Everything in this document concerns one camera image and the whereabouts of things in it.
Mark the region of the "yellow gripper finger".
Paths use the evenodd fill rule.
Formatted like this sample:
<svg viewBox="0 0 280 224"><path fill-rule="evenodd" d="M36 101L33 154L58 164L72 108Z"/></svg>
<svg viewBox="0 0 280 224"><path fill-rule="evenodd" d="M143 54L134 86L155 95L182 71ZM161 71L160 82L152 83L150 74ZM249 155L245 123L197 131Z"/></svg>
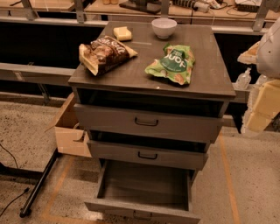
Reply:
<svg viewBox="0 0 280 224"><path fill-rule="evenodd" d="M246 65L255 64L259 44L260 42L254 43L247 51L241 53L237 58L237 61Z"/></svg>
<svg viewBox="0 0 280 224"><path fill-rule="evenodd" d="M280 113L280 80L254 85L249 93L248 109L242 118L242 133L260 133Z"/></svg>

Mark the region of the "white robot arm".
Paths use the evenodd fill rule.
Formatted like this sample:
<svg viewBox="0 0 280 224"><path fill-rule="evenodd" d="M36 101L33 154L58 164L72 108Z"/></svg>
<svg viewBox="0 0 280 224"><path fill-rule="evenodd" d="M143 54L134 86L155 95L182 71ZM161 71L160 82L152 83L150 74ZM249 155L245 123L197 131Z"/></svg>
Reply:
<svg viewBox="0 0 280 224"><path fill-rule="evenodd" d="M267 77L266 82L251 89L242 118L241 133L254 135L264 131L280 113L280 18L237 60L256 64L257 72Z"/></svg>

